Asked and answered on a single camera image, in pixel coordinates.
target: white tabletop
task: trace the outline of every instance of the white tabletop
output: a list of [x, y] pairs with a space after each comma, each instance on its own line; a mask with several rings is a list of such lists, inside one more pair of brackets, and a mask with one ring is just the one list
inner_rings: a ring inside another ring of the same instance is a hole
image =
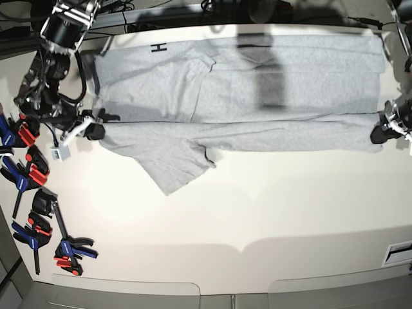
[[[373, 35], [328, 26], [203, 26], [121, 35], [110, 48], [261, 32]], [[398, 39], [392, 34], [386, 41]], [[88, 41], [83, 47], [94, 44]], [[0, 102], [6, 114], [16, 112], [12, 98], [33, 55], [0, 61]], [[62, 92], [71, 97], [80, 93], [76, 71], [72, 61], [70, 76], [62, 83]], [[381, 81], [380, 107], [400, 96], [389, 62]], [[98, 142], [77, 139], [70, 145], [71, 158], [63, 163], [52, 161], [52, 139], [45, 127], [36, 144], [49, 160], [46, 186], [59, 195], [68, 232], [95, 240], [98, 258], [80, 262], [86, 278], [194, 283], [202, 294], [267, 292], [277, 280], [380, 268], [390, 243], [412, 238], [412, 157], [408, 149], [397, 149], [395, 141], [377, 154], [211, 150], [208, 156], [217, 168], [168, 197], [133, 159]], [[25, 150], [16, 153], [15, 159], [23, 159]], [[16, 220], [20, 225], [27, 220], [34, 193], [23, 194]], [[0, 204], [9, 224], [16, 196], [14, 184], [0, 178]], [[39, 251], [39, 276], [32, 250], [16, 243], [33, 279], [45, 283], [54, 282], [53, 274], [72, 277], [55, 266], [61, 235], [56, 219], [50, 223], [53, 237]], [[59, 278], [63, 284], [65, 277]], [[115, 285], [108, 283], [108, 290], [116, 290]]]

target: gray t-shirt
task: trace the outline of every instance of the gray t-shirt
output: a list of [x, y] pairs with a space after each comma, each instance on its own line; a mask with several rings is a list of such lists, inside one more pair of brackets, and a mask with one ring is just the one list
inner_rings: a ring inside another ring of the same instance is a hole
[[94, 107], [120, 115], [101, 144], [166, 194], [213, 162], [206, 148], [376, 152], [384, 71], [378, 37], [264, 36], [174, 42], [85, 56]]

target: black cable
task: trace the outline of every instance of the black cable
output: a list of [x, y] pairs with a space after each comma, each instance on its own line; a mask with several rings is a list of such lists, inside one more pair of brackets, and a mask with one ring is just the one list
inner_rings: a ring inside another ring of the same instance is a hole
[[56, 132], [53, 130], [53, 128], [49, 124], [44, 124], [51, 132], [51, 135], [53, 135], [53, 144], [54, 147], [59, 146], [59, 141], [57, 140]]
[[341, 16], [341, 15], [312, 16], [312, 17], [307, 17], [304, 19], [295, 20], [293, 21], [293, 23], [302, 23], [305, 21], [311, 21], [311, 20], [316, 20], [316, 19], [349, 19], [349, 20], [356, 21], [361, 24], [376, 26], [379, 30], [381, 30], [382, 27], [387, 24], [395, 23], [395, 22], [390, 22], [390, 23], [382, 24], [380, 21], [376, 19], [370, 19], [370, 18], [365, 18], [365, 17]]
[[114, 33], [94, 32], [94, 31], [88, 31], [88, 34], [117, 35], [117, 34], [114, 34]]
[[72, 104], [78, 104], [81, 100], [83, 100], [84, 96], [86, 95], [86, 91], [87, 91], [86, 75], [84, 74], [82, 58], [78, 51], [75, 52], [75, 57], [76, 57], [77, 67], [79, 68], [80, 79], [82, 81], [82, 92], [78, 98], [69, 98], [66, 95], [59, 93], [59, 96], [61, 99], [65, 100], [68, 103], [72, 103]]
[[47, 19], [47, 18], [49, 18], [53, 15], [64, 14], [67, 11], [70, 11], [72, 8], [78, 8], [80, 5], [82, 5], [83, 3], [87, 2], [87, 1], [89, 1], [89, 0], [82, 0], [79, 3], [77, 3], [75, 6], [71, 6], [69, 8], [66, 8], [66, 9], [64, 9], [61, 12], [56, 13], [56, 14], [50, 13], [50, 14], [45, 15], [45, 16], [38, 16], [38, 17], [33, 17], [33, 18], [16, 18], [16, 17], [8, 16], [8, 15], [4, 14], [2, 11], [0, 11], [0, 17], [5, 18], [6, 19], [5, 21], [13, 21], [15, 23], [31, 23], [31, 22], [34, 22], [34, 21], [43, 21], [43, 20], [45, 20], [45, 19]]
[[148, 8], [157, 8], [158, 6], [166, 5], [167, 3], [172, 2], [172, 1], [173, 1], [173, 0], [167, 0], [167, 1], [163, 2], [163, 3], [158, 4], [158, 5], [149, 6]]

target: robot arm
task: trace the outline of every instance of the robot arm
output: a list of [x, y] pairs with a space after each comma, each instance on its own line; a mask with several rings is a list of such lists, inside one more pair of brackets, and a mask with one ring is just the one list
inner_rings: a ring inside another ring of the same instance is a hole
[[[79, 110], [86, 94], [86, 77], [78, 50], [99, 7], [100, 0], [56, 2], [41, 29], [42, 44], [14, 98], [24, 116], [62, 130], [63, 136], [69, 140], [73, 134], [79, 133], [90, 140], [104, 137], [104, 115], [99, 114], [98, 118], [94, 118], [91, 111], [80, 114]], [[73, 52], [82, 81], [82, 92], [77, 98], [59, 93], [60, 81], [68, 74], [70, 54]]]

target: clamp handle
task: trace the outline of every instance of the clamp handle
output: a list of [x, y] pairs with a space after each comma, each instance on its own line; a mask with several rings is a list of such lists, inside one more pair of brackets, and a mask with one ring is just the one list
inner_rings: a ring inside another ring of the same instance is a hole
[[4, 156], [3, 163], [6, 165], [7, 169], [17, 180], [16, 185], [15, 185], [17, 187], [17, 190], [19, 190], [20, 192], [24, 192], [25, 190], [27, 190], [28, 179], [21, 174], [21, 171], [14, 164], [12, 159], [10, 159], [7, 156]]
[[97, 252], [88, 248], [84, 247], [79, 247], [79, 248], [73, 248], [71, 243], [68, 240], [62, 240], [61, 241], [61, 248], [64, 252], [65, 256], [74, 256], [75, 254], [79, 254], [82, 256], [88, 256], [90, 258], [97, 258]]
[[12, 223], [12, 228], [20, 235], [22, 238], [24, 238], [27, 242], [30, 248], [33, 250], [38, 250], [39, 249], [39, 242], [35, 237], [32, 237], [27, 234], [27, 231], [24, 229], [24, 227], [20, 226], [16, 222]]
[[10, 129], [6, 117], [0, 113], [0, 130], [2, 132], [1, 142], [3, 146], [12, 146], [14, 144], [15, 135]]

